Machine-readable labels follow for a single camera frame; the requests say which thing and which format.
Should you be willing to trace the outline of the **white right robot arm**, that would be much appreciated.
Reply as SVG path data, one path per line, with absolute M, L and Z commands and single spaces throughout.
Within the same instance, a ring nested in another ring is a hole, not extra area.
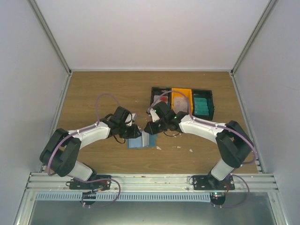
M 151 106 L 147 113 L 152 121 L 148 122 L 144 131 L 155 135 L 167 130 L 183 134 L 196 135 L 215 143 L 221 159 L 208 174 L 208 186 L 218 190 L 224 185 L 224 179 L 234 170 L 246 164 L 245 159 L 250 152 L 256 156 L 254 144 L 241 128 L 239 123 L 215 123 L 196 118 L 187 112 L 175 113 L 165 102 Z

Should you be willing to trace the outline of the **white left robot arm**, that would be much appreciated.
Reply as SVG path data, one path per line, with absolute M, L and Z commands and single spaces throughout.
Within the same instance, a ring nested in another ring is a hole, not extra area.
M 40 154 L 48 175 L 70 176 L 80 180 L 85 189 L 96 186 L 95 171 L 77 160 L 79 151 L 97 141 L 117 136 L 128 140 L 142 136 L 135 124 L 136 114 L 119 106 L 113 114 L 99 118 L 94 124 L 77 130 L 57 129 Z

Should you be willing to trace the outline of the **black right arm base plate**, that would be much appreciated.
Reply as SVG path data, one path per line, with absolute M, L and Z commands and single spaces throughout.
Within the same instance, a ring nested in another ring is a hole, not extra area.
M 219 181 L 211 174 L 193 175 L 188 182 L 193 185 L 194 190 L 209 191 L 210 202 L 216 206 L 222 206 L 229 191 L 235 189 L 232 176 Z

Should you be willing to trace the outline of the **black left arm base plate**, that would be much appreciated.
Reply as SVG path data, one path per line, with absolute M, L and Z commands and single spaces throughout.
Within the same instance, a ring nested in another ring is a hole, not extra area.
M 111 175 L 92 175 L 88 181 L 91 180 L 101 180 L 92 183 L 85 183 L 78 181 L 76 179 L 71 179 L 71 181 L 66 182 L 66 186 L 71 190 L 83 190 L 82 201 L 85 205 L 91 206 L 95 201 L 90 201 L 96 199 L 96 192 L 106 191 L 110 189 L 110 179 Z

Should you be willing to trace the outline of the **teal leather card holder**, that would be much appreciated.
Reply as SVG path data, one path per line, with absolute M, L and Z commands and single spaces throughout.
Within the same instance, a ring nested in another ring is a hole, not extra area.
M 142 149 L 156 146 L 157 135 L 150 135 L 144 131 L 141 132 L 142 135 L 138 138 L 131 138 L 127 141 L 128 149 Z

